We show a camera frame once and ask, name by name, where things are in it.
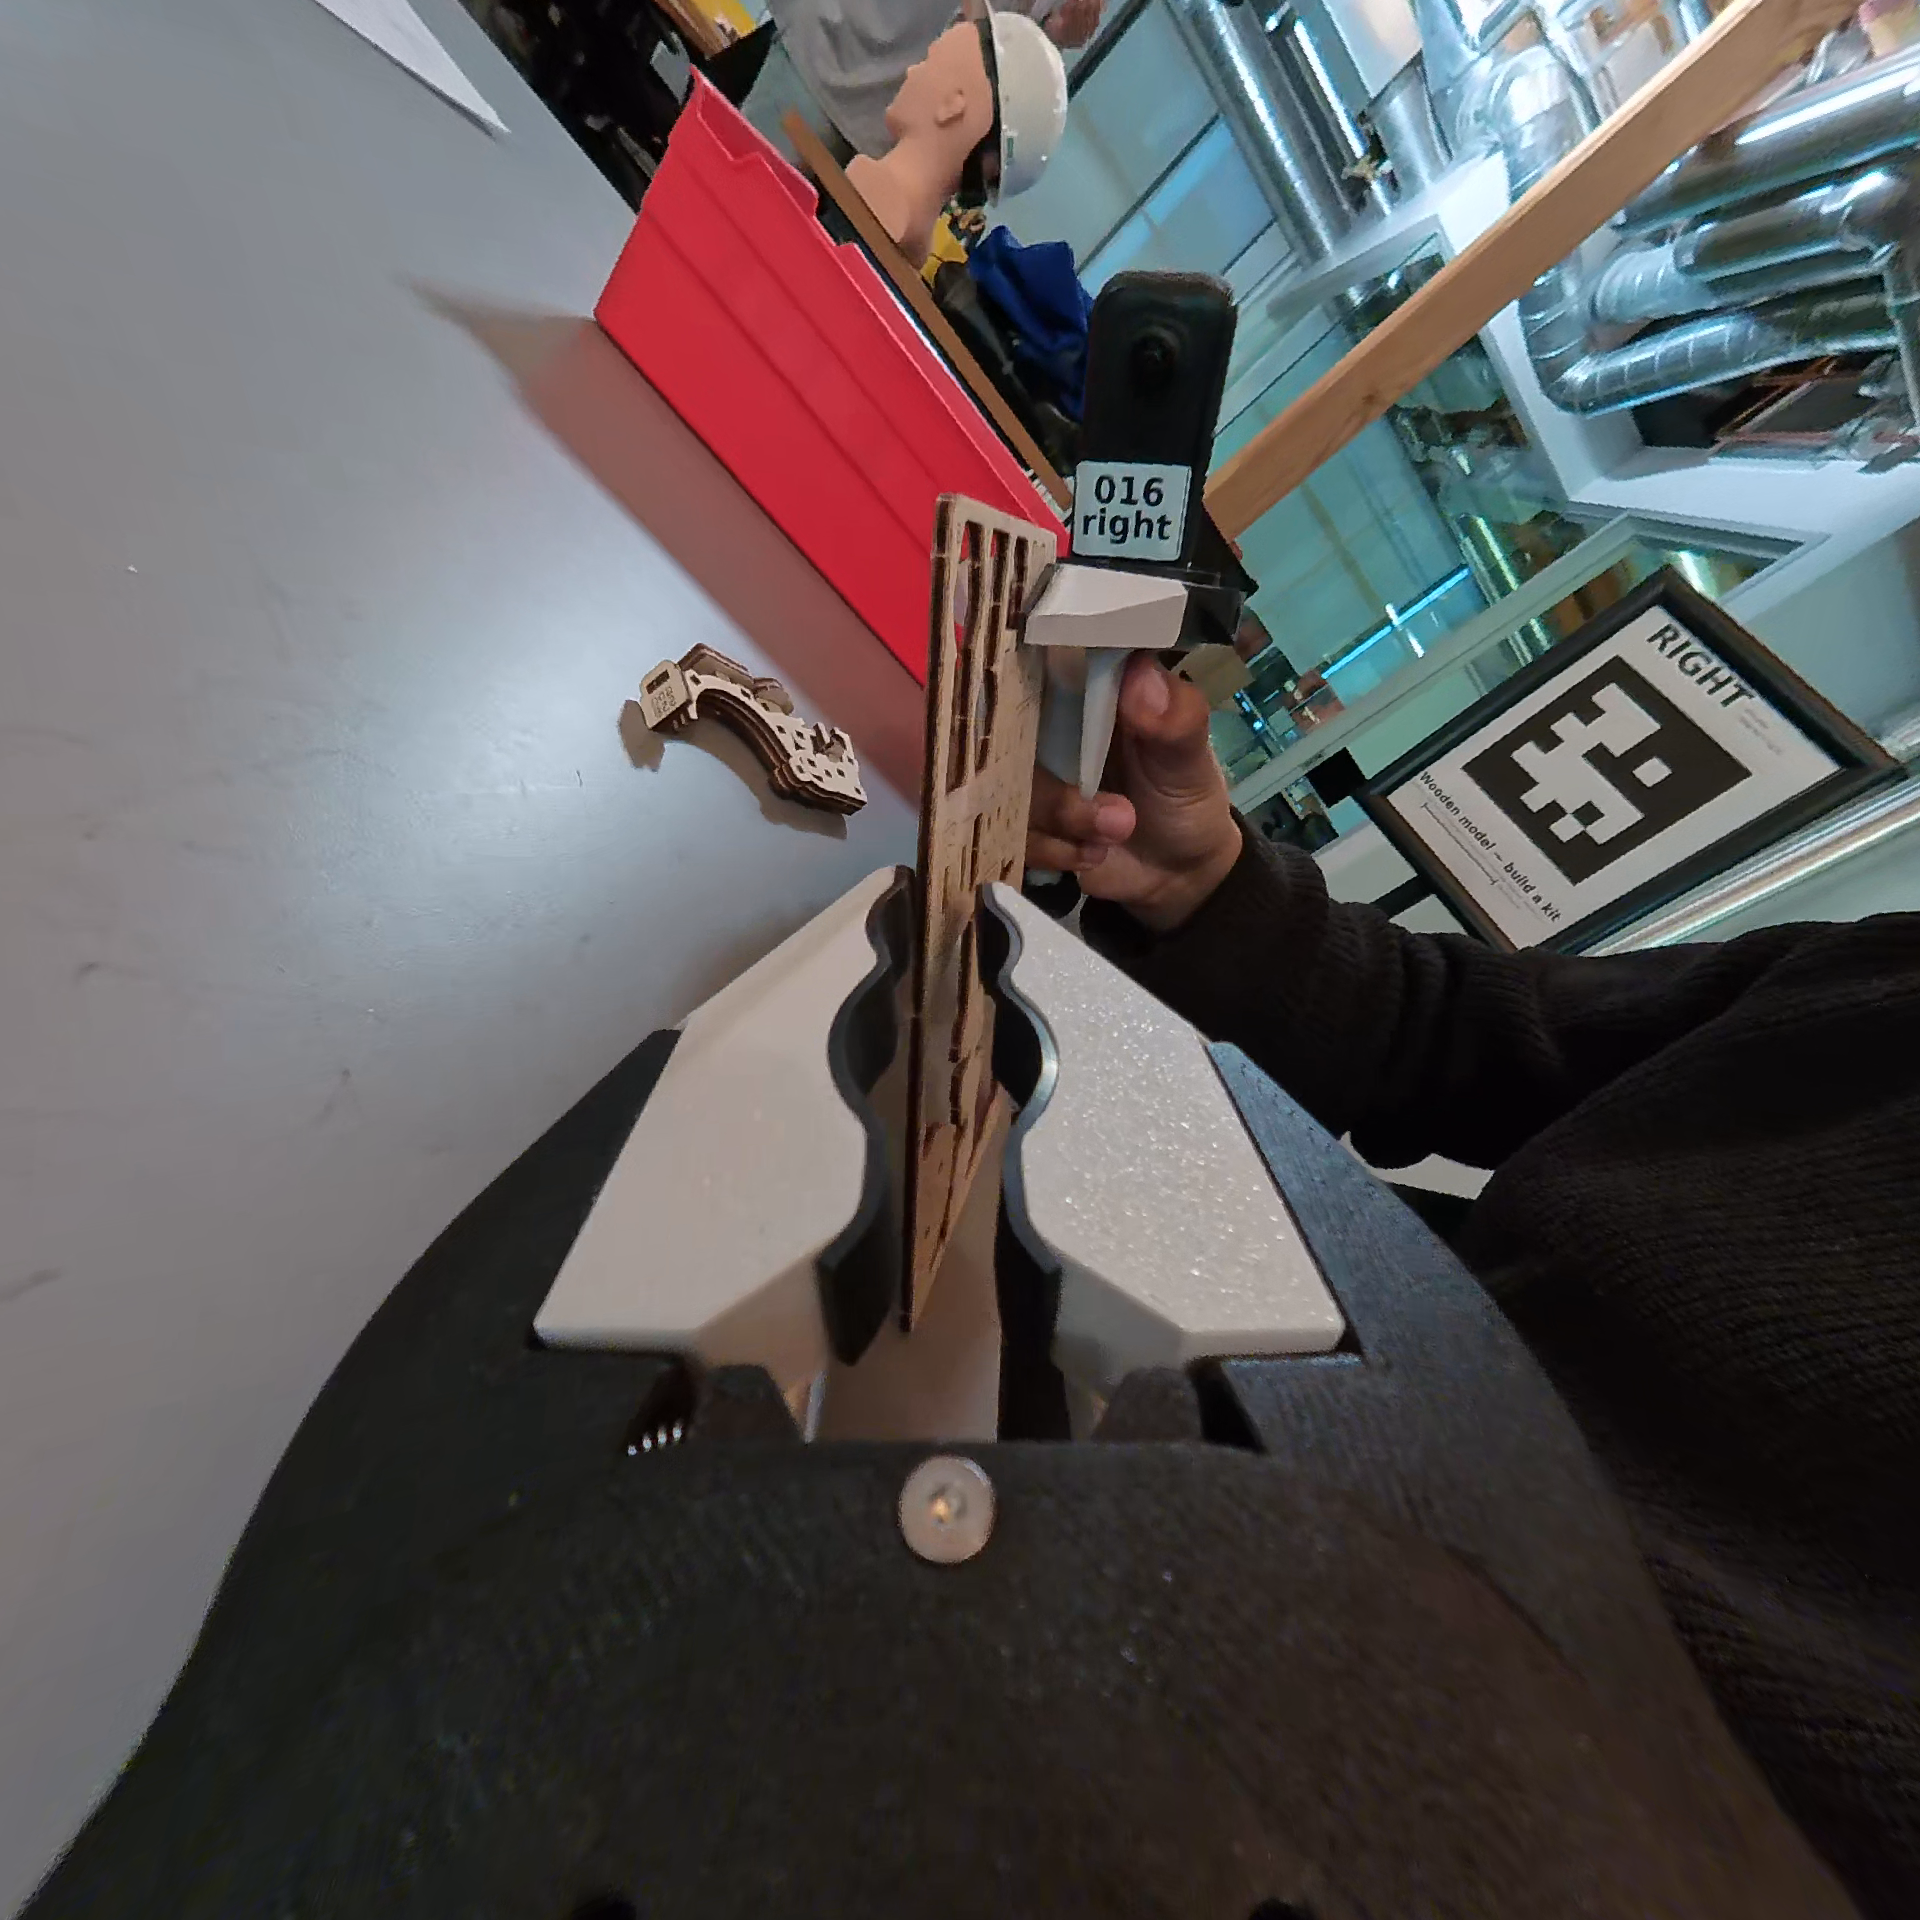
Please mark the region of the assembled layered wooden part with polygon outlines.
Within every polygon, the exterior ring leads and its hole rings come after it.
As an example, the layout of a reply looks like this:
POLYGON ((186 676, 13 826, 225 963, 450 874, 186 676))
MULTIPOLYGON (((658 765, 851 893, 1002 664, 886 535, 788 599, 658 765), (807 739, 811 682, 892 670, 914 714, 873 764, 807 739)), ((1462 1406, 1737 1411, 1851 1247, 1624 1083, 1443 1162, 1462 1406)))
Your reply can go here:
POLYGON ((853 736, 804 718, 783 682, 758 676, 733 655, 696 643, 656 661, 639 682, 648 730, 680 736, 714 722, 756 756, 776 795, 853 815, 868 804, 853 736))

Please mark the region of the silver ventilation ducts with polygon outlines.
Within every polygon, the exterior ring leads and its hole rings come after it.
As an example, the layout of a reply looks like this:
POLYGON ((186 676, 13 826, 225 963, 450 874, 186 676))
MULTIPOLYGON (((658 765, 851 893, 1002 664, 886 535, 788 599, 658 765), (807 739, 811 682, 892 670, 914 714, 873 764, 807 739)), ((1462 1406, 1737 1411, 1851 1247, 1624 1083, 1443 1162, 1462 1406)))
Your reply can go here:
MULTIPOLYGON (((1582 419, 1912 338, 1916 47, 1825 68, 1854 5, 1381 419, 1509 309, 1545 399, 1582 419)), ((1446 45, 1462 154, 1500 156, 1503 211, 1704 37, 1603 114, 1552 25, 1547 3, 1505 3, 1446 45)))

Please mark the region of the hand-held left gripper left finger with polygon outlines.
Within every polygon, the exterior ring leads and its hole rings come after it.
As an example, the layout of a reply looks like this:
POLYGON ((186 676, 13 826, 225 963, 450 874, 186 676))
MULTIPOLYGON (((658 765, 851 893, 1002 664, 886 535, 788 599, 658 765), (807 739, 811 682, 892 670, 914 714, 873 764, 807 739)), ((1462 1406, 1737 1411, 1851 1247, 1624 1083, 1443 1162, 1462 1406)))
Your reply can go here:
POLYGON ((660 1067, 532 1331, 753 1365, 815 1440, 904 1287, 916 882, 878 867, 660 1034, 660 1067))

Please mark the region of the laser-cut wooden part sheet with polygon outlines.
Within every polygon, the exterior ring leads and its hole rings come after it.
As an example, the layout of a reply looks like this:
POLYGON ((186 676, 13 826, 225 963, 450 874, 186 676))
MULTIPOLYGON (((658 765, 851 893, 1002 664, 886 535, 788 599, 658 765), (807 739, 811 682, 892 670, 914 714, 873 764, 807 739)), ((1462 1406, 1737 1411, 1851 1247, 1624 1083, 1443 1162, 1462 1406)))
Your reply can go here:
POLYGON ((1026 871, 1045 665, 1021 615, 1057 534, 963 494, 935 512, 916 857, 901 1325, 921 1320, 987 1162, 999 1086, 981 893, 1026 871))

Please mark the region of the black framed marker sign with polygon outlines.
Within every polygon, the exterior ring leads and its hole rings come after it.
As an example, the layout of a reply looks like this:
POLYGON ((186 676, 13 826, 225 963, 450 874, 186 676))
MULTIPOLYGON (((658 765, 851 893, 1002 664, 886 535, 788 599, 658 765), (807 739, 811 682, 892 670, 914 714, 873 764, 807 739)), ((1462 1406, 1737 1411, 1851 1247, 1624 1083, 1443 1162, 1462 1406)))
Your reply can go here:
POLYGON ((1580 951, 1906 765, 1662 568, 1370 775, 1356 801, 1503 951, 1580 951))

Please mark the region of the white hard hat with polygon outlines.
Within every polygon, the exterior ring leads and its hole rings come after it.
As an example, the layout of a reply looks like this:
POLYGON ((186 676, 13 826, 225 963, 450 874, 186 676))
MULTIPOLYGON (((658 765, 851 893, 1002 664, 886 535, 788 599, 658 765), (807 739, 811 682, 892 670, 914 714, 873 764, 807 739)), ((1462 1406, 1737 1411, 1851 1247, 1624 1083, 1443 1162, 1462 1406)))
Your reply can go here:
POLYGON ((995 120, 987 139, 982 186, 999 204, 1030 192, 1067 131, 1070 91, 1062 45, 1051 31, 1062 3, 981 3, 977 11, 995 120))

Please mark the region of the red plastic bin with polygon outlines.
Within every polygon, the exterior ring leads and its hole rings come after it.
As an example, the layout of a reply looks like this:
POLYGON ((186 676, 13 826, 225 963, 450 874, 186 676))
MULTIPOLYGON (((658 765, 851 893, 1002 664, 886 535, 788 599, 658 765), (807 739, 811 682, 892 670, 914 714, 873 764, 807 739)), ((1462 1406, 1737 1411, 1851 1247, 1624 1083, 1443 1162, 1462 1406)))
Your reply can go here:
POLYGON ((918 684, 940 498, 1062 529, 894 281, 703 71, 594 317, 918 684))

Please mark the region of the person's right hand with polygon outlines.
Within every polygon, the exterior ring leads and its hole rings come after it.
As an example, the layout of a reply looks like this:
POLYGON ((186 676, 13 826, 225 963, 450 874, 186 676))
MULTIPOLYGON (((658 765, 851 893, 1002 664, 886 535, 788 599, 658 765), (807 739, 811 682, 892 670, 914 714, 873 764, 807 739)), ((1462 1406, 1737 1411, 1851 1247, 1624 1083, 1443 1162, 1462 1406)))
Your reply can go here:
POLYGON ((1179 930, 1232 874, 1243 827, 1205 691, 1152 653, 1129 660, 1103 786, 1034 769, 1026 867, 1070 876, 1148 934, 1179 930))

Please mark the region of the blue cloth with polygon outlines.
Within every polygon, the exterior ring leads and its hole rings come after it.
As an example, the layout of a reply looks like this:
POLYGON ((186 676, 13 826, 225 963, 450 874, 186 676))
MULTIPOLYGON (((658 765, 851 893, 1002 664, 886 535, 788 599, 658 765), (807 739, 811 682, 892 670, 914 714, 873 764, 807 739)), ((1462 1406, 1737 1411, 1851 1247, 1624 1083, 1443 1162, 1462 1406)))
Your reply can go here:
POLYGON ((1093 293, 1078 273, 1075 248, 1060 237, 1026 242, 997 224, 973 245, 968 272, 1026 395, 1080 424, 1093 293))

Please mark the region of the white printed paper sheet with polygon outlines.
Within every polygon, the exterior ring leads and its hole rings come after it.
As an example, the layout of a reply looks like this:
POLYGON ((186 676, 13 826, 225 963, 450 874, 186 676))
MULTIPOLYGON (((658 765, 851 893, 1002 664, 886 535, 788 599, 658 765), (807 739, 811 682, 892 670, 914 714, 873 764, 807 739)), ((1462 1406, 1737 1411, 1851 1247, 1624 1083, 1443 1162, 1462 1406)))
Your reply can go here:
POLYGON ((333 20, 434 91, 474 125, 506 135, 508 123, 468 79, 410 2, 317 2, 333 20))

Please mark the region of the mannequin head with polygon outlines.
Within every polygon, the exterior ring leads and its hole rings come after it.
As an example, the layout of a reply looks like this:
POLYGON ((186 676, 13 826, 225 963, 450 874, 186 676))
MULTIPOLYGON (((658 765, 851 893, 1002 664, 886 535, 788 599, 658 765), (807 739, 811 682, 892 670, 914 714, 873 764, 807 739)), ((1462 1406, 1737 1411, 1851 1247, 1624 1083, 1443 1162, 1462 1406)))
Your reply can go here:
POLYGON ((950 205, 981 210, 1001 184, 995 31, 987 15, 950 24, 892 95, 880 156, 853 156, 847 178, 880 229, 925 267, 950 205))

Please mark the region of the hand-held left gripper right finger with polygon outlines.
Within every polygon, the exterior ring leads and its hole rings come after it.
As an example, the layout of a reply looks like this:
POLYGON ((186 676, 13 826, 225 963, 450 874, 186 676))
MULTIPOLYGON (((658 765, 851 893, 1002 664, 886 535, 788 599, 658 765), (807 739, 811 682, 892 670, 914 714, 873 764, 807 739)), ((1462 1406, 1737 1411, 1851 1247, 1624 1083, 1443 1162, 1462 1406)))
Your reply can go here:
POLYGON ((1138 1371, 1332 1355, 1347 1318, 1196 1025, 1007 882, 977 954, 1013 1114, 1001 1436, 1072 1437, 1138 1371))

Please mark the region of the wooden beam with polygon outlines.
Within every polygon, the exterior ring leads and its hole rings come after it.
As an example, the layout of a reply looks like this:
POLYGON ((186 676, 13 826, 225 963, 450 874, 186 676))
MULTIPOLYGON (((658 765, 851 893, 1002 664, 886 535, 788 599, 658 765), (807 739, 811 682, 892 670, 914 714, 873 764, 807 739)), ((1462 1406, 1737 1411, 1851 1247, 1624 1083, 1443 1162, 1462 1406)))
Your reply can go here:
POLYGON ((1854 11, 1849 2, 1740 2, 1721 11, 1699 41, 1212 473, 1207 505, 1217 528, 1231 539, 1244 535, 1854 11))

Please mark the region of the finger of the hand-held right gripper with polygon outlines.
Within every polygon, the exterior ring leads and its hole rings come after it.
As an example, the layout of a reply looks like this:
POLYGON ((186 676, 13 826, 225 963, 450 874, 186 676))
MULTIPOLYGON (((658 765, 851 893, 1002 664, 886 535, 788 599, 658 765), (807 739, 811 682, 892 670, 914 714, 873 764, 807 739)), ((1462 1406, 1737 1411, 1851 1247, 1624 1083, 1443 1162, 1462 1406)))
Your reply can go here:
POLYGON ((1165 653, 1188 618, 1188 584, 1129 569, 1051 569, 1023 612, 1030 648, 1165 653))

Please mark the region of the person's right forearm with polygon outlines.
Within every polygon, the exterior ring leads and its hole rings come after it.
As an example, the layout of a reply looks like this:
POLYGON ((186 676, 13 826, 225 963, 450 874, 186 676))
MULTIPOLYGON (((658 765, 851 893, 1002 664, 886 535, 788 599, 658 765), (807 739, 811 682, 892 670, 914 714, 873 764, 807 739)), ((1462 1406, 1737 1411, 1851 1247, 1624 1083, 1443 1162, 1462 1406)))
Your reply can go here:
POLYGON ((1452 1247, 1603 1457, 1721 1714, 1869 1916, 1919 1881, 1919 923, 1503 954, 1221 887, 1085 939, 1377 1168, 1489 1172, 1452 1247))

